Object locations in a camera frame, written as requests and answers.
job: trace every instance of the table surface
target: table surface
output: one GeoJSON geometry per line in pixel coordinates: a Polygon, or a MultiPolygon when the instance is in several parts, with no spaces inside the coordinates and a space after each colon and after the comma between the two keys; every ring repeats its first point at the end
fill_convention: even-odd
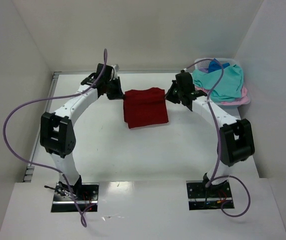
{"type": "MultiPolygon", "coordinates": [[[[123,91],[169,89],[174,73],[120,74],[123,91]]],[[[60,75],[55,96],[77,90],[85,75],[60,75]]],[[[51,103],[50,111],[64,104],[51,103]]],[[[200,116],[182,105],[166,103],[169,124],[128,129],[121,100],[105,96],[92,104],[75,125],[76,167],[83,182],[99,183],[98,212],[50,213],[58,175],[35,167],[31,183],[15,185],[0,240],[16,239],[226,239],[284,240],[286,233],[268,180],[259,178],[253,158],[233,167],[251,193],[251,208],[240,218],[218,210],[189,211],[186,181],[201,180],[216,160],[216,133],[200,116]]],[[[236,109],[229,112],[238,116],[236,109]]],[[[34,159],[53,166],[37,144],[34,159]]],[[[235,209],[243,211],[247,197],[231,180],[235,209]]]]}

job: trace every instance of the folded red cloth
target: folded red cloth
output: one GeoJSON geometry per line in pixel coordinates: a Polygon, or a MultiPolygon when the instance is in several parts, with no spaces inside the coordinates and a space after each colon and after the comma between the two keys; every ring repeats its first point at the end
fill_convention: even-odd
{"type": "Polygon", "coordinates": [[[124,121],[128,128],[168,123],[165,90],[129,90],[124,98],[124,121]]]}

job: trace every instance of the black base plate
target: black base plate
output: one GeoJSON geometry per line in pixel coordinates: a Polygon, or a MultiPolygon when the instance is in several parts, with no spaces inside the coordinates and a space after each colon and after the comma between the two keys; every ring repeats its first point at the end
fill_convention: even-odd
{"type": "Polygon", "coordinates": [[[186,182],[186,187],[190,210],[220,209],[224,201],[228,201],[223,205],[224,209],[234,208],[228,182],[218,190],[207,190],[207,192],[202,181],[188,181],[186,182]]]}
{"type": "MultiPolygon", "coordinates": [[[[77,200],[79,208],[83,211],[90,203],[93,205],[88,212],[97,212],[98,204],[98,183],[83,183],[83,199],[77,200]]],[[[71,213],[77,212],[73,200],[67,196],[60,196],[58,193],[54,193],[52,213],[71,213]]]]}

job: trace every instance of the blue cloth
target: blue cloth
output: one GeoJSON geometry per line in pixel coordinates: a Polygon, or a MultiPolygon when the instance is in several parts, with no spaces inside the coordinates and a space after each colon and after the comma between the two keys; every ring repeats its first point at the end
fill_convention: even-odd
{"type": "MultiPolygon", "coordinates": [[[[221,75],[221,71],[213,71],[204,73],[196,69],[193,74],[193,82],[199,88],[210,90],[217,82],[221,75]]],[[[243,70],[240,66],[228,66],[224,69],[224,74],[211,93],[210,98],[213,102],[232,102],[241,97],[241,89],[243,87],[244,77],[243,70]]]]}
{"type": "MultiPolygon", "coordinates": [[[[229,66],[229,63],[223,63],[222,64],[223,68],[226,68],[229,66]]],[[[211,72],[214,72],[216,70],[220,70],[221,67],[218,65],[218,63],[216,63],[215,61],[211,61],[209,63],[209,66],[208,66],[208,73],[211,73],[211,72]]]]}

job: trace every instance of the pink cloth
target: pink cloth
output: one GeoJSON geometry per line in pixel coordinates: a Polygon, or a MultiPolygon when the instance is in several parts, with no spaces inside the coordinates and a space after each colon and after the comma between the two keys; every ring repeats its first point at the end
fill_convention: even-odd
{"type": "MultiPolygon", "coordinates": [[[[205,93],[209,92],[209,90],[206,90],[206,89],[204,89],[202,87],[195,86],[195,89],[196,90],[202,90],[205,93]]],[[[220,104],[225,105],[225,106],[243,105],[243,104],[248,104],[248,103],[249,103],[249,98],[247,96],[247,89],[246,89],[246,87],[244,87],[244,85],[243,85],[243,87],[241,89],[241,98],[238,98],[235,101],[230,101],[230,102],[228,102],[228,101],[220,102],[220,104]]]]}

